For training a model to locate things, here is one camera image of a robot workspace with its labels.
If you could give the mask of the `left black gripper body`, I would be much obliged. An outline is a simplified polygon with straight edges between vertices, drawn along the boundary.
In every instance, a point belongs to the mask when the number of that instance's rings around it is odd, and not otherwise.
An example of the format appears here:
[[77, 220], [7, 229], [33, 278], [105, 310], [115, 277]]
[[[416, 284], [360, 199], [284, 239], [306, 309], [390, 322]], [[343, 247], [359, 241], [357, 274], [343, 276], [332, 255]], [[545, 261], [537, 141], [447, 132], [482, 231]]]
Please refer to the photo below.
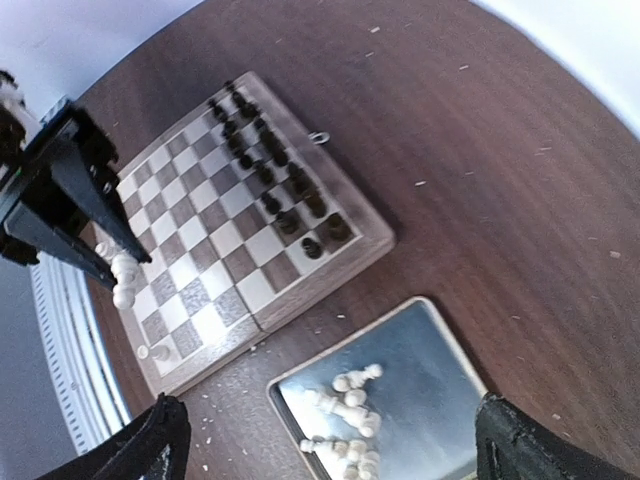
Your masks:
[[40, 253], [9, 236], [3, 227], [3, 220], [18, 202], [72, 237], [79, 238], [91, 222], [52, 179], [52, 143], [63, 139], [75, 142], [83, 153], [101, 163], [109, 165], [118, 160], [115, 145], [86, 109], [65, 107], [56, 114], [21, 153], [23, 163], [13, 165], [10, 176], [1, 180], [1, 255], [14, 263], [36, 265]]

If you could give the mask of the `white chess piece one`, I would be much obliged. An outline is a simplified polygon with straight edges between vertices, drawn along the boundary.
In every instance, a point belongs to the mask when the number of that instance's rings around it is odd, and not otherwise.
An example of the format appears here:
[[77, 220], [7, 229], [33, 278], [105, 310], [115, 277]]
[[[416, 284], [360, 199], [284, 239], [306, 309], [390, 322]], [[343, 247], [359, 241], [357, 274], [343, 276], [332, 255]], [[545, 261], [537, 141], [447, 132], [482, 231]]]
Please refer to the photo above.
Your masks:
[[171, 356], [171, 349], [167, 345], [157, 344], [149, 349], [149, 355], [157, 362], [165, 362]]

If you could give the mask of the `white chess piece three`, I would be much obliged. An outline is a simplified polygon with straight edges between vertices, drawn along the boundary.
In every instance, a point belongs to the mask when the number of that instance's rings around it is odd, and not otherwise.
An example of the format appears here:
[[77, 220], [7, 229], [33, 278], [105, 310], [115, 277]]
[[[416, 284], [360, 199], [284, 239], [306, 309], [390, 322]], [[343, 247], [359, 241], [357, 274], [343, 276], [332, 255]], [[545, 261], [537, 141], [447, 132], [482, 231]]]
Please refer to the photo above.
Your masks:
[[100, 242], [96, 253], [110, 266], [116, 280], [113, 287], [113, 304], [119, 310], [131, 309], [135, 303], [140, 267], [138, 261], [112, 240]]

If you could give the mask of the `metal tray with wood rim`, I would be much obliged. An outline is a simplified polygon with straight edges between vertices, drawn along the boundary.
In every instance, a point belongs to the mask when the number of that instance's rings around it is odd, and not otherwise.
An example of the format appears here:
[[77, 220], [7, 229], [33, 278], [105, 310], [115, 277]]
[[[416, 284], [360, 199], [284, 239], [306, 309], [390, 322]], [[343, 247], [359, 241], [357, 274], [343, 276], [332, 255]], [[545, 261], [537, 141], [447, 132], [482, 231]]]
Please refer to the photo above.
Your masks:
[[308, 390], [333, 395], [334, 378], [378, 364], [364, 385], [366, 409], [381, 417], [368, 447], [381, 479], [473, 479], [475, 414], [487, 389], [435, 304], [415, 296], [324, 352], [274, 378], [269, 400], [291, 440], [358, 438], [323, 412]]

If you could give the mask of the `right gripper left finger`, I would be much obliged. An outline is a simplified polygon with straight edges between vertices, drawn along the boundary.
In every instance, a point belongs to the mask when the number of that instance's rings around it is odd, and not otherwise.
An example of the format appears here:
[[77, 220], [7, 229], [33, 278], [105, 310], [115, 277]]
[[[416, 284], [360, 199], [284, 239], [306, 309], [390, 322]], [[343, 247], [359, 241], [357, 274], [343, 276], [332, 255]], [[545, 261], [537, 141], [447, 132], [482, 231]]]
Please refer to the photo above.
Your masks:
[[44, 479], [184, 479], [191, 424], [184, 402], [164, 393], [122, 430]]

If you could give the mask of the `white chess piece two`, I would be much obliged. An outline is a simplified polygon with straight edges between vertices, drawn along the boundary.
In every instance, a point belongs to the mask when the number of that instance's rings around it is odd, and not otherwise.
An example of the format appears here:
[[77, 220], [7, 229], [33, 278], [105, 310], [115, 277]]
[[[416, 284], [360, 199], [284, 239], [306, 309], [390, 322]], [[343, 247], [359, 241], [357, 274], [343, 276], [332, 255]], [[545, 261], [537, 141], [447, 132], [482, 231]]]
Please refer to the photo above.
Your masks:
[[145, 345], [140, 345], [137, 348], [137, 356], [139, 359], [146, 359], [149, 357], [149, 348]]

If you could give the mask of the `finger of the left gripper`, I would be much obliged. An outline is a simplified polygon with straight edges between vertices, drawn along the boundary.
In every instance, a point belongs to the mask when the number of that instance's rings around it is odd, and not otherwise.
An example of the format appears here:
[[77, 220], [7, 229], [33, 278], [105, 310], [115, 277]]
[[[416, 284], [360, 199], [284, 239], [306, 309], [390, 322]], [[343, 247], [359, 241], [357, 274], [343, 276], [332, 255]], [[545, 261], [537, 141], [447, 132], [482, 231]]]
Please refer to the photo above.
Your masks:
[[116, 286], [109, 264], [82, 239], [72, 237], [60, 227], [48, 225], [24, 202], [17, 205], [3, 220], [9, 236], [72, 265], [99, 281], [106, 289]]
[[117, 175], [108, 164], [91, 159], [71, 140], [52, 143], [53, 181], [74, 204], [139, 263], [151, 257], [133, 233], [116, 190]]

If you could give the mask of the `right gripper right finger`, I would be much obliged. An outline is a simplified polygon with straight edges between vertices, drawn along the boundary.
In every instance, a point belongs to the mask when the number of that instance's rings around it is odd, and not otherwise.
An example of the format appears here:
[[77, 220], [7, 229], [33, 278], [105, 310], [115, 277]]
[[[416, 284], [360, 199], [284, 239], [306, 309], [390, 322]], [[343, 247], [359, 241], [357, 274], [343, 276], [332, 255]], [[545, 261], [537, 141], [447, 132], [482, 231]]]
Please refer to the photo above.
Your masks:
[[475, 417], [479, 479], [632, 479], [563, 440], [501, 395], [487, 393]]

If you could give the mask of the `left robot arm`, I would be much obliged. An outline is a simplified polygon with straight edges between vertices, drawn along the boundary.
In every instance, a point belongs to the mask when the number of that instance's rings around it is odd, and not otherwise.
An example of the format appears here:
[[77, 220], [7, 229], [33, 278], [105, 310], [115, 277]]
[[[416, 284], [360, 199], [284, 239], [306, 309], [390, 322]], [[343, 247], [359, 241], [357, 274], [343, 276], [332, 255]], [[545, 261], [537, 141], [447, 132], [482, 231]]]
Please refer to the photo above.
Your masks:
[[47, 121], [1, 73], [1, 255], [31, 266], [46, 253], [133, 303], [151, 257], [132, 231], [112, 163], [115, 145], [86, 109], [66, 101]]

